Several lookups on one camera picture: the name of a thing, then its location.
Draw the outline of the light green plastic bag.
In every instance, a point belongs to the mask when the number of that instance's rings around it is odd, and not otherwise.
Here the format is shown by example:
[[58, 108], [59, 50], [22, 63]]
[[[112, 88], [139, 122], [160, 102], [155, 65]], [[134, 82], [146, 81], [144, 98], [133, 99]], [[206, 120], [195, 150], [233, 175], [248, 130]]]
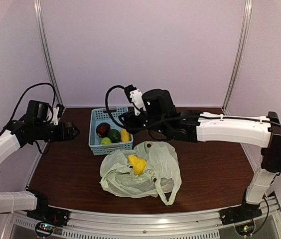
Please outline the light green plastic bag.
[[145, 141], [132, 150], [109, 153], [100, 166], [101, 187], [117, 197], [160, 197], [171, 206], [182, 179], [175, 148], [162, 141]]

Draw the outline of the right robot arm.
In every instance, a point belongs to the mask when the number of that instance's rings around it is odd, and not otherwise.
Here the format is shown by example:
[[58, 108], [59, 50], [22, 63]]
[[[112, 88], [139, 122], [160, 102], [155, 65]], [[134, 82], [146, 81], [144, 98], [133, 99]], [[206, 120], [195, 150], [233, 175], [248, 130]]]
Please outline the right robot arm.
[[277, 113], [251, 118], [201, 111], [179, 113], [167, 90], [154, 89], [142, 93], [129, 85], [124, 87], [124, 93], [134, 107], [134, 111], [120, 117], [123, 128], [129, 133], [152, 130], [169, 140], [192, 143], [224, 141], [260, 147], [262, 159], [236, 214], [241, 220], [246, 220], [256, 211], [266, 190], [281, 172], [281, 126]]

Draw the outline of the yellow fruit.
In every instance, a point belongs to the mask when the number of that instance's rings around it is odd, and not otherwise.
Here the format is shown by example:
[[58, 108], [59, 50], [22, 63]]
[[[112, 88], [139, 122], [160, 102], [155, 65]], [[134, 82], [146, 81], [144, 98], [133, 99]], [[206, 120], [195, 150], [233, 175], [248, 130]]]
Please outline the yellow fruit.
[[129, 142], [131, 140], [130, 134], [127, 132], [126, 129], [121, 129], [121, 142]]
[[141, 175], [146, 168], [146, 161], [135, 155], [129, 155], [128, 161], [132, 165], [134, 170], [134, 175]]

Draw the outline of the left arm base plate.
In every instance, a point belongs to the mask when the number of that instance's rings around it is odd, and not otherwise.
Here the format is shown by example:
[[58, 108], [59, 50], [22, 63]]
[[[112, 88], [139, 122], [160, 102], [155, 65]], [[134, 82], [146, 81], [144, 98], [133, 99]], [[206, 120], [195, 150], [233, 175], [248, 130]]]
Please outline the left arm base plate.
[[67, 226], [70, 212], [65, 209], [49, 208], [47, 213], [39, 212], [38, 210], [26, 211], [26, 216], [50, 223], [57, 227]]

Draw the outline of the light green fruit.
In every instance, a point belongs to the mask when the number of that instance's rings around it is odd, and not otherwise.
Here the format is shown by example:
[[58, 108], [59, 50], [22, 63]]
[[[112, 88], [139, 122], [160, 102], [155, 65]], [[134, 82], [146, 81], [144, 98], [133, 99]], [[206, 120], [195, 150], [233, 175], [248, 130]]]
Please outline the light green fruit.
[[112, 140], [110, 138], [108, 138], [108, 137], [104, 137], [100, 141], [101, 145], [106, 145], [106, 144], [111, 144], [111, 143], [112, 143]]

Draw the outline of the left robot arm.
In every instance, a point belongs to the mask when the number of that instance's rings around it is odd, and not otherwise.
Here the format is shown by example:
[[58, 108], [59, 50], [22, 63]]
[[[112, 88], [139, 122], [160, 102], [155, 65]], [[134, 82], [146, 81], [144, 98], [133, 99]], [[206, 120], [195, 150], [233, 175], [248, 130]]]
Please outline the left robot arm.
[[[74, 140], [80, 130], [72, 122], [60, 122], [64, 107], [31, 100], [25, 115], [19, 120], [10, 120], [0, 133], [0, 165], [13, 153], [27, 144], [38, 144]], [[48, 221], [53, 211], [48, 198], [36, 190], [0, 192], [0, 214], [29, 211], [34, 217]]]

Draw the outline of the dark red fruit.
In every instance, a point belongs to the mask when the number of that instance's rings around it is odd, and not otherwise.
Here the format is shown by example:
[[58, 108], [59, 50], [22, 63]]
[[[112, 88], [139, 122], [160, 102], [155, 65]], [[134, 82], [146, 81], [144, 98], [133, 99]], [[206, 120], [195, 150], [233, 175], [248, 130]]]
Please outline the dark red fruit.
[[108, 135], [110, 129], [111, 129], [110, 124], [106, 122], [100, 123], [96, 127], [96, 134], [98, 135], [98, 137], [104, 138]]

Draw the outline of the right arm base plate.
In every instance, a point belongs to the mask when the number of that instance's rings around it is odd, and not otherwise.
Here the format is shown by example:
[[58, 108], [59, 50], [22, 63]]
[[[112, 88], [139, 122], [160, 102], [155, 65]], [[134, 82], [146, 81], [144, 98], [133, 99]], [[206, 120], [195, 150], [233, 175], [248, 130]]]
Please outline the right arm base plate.
[[248, 221], [262, 215], [262, 210], [259, 207], [236, 206], [229, 207], [219, 211], [222, 225], [236, 224], [243, 221]]

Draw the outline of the dark green avocado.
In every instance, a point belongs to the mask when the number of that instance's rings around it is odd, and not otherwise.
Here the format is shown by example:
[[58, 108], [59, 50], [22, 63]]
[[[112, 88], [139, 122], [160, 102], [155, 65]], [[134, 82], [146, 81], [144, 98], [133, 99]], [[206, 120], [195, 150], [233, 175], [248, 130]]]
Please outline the dark green avocado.
[[110, 129], [107, 137], [112, 140], [112, 143], [118, 143], [121, 140], [121, 133], [117, 129]]

